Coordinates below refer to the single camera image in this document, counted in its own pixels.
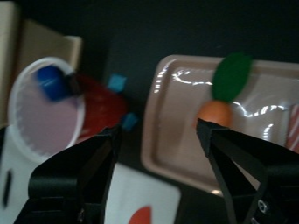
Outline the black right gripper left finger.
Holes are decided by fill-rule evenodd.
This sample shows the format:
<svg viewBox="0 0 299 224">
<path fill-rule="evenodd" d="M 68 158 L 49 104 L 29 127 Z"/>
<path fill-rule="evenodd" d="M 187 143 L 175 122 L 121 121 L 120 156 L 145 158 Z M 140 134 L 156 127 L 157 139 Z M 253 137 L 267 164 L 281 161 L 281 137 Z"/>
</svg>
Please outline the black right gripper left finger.
<svg viewBox="0 0 299 224">
<path fill-rule="evenodd" d="M 13 224 L 104 224 L 121 129 L 104 129 L 34 168 Z"/>
</svg>

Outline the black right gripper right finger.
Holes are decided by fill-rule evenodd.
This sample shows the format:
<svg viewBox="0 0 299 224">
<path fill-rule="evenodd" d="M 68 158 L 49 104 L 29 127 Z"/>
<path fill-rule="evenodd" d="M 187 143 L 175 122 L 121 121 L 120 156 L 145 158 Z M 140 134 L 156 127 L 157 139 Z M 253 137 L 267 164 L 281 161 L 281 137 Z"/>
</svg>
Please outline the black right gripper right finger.
<svg viewBox="0 0 299 224">
<path fill-rule="evenodd" d="M 299 224 L 299 154 L 201 119 L 196 133 L 229 224 Z"/>
</svg>

